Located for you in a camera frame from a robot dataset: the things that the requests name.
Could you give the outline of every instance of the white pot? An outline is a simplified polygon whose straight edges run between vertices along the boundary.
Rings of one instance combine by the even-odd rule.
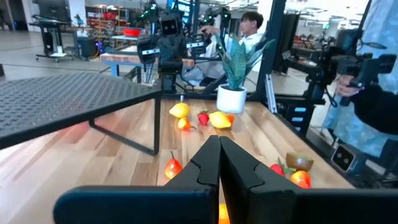
[[[225,89],[224,86],[228,84],[218,86],[217,109],[225,113],[242,113],[248,89],[242,86],[242,91],[233,91]]]

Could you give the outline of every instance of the wooden table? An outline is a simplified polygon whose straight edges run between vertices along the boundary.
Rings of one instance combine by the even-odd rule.
[[[353,188],[318,154],[260,103],[246,103],[231,129],[200,126],[201,110],[215,111],[214,101],[187,100],[196,131],[180,131],[168,111],[176,101],[163,100],[160,152],[151,157],[81,123],[0,151],[1,223],[51,223],[56,199],[79,185],[164,185],[171,151],[184,165],[212,134],[228,136],[270,166],[286,152],[314,158],[314,188]],[[152,147],[153,101],[98,118],[104,126]]]
[[[123,52],[137,52],[137,46],[130,46],[122,50]],[[114,76],[119,76],[119,66],[120,65],[129,65],[129,66],[139,66],[143,67],[144,64],[139,60],[138,55],[127,55],[127,54],[101,54],[99,59],[105,64],[111,67],[111,74]],[[192,68],[195,66],[195,62],[192,59],[183,59],[184,69]]]

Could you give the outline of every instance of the snake plant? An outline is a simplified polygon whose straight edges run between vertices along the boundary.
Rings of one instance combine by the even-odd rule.
[[[238,91],[242,86],[243,81],[253,69],[255,64],[260,61],[260,56],[265,49],[272,46],[275,40],[266,42],[266,34],[261,37],[250,52],[246,53],[246,46],[244,42],[239,44],[239,40],[236,36],[232,36],[231,52],[228,55],[224,47],[221,47],[220,57],[222,58],[223,68],[228,77],[228,86],[230,90]],[[216,35],[217,43],[222,46],[221,38]]]

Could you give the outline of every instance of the dark hair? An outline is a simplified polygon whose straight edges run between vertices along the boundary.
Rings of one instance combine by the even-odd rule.
[[[250,22],[257,22],[257,29],[261,27],[262,22],[264,22],[263,16],[258,12],[245,12],[242,16],[241,22],[249,20]]]

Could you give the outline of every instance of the workbench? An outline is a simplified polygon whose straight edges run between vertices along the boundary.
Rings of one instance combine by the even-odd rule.
[[[216,111],[214,101],[186,100],[197,129],[181,131],[169,115],[175,100],[162,100],[160,151],[155,157],[137,151],[87,122],[0,151],[0,209],[4,223],[51,223],[53,205],[65,191],[80,185],[164,185],[164,168],[174,156],[185,166],[209,138],[227,136],[270,166],[294,151],[312,157],[313,188],[353,188],[334,168],[300,139],[292,128],[262,104],[247,102],[231,129],[198,124],[202,110]],[[96,123],[140,144],[153,144],[155,102],[145,101],[96,119]],[[224,202],[220,188],[220,203]]]
[[[123,50],[121,50],[122,52],[137,52],[137,46],[130,46],[127,47]],[[138,55],[131,55],[131,54],[115,54],[115,53],[105,53],[105,54],[101,54],[99,56],[99,59],[109,65],[111,67],[111,74],[113,76],[119,76],[119,66],[120,65],[128,65],[128,66],[134,66],[134,67],[144,67],[144,64],[141,63],[141,61],[139,60]],[[156,58],[155,60],[155,64],[153,64],[153,66],[151,65],[152,68],[157,68],[157,61],[158,58]],[[192,59],[183,59],[183,72],[188,69],[188,68],[192,68],[193,66],[195,66],[195,62]]]

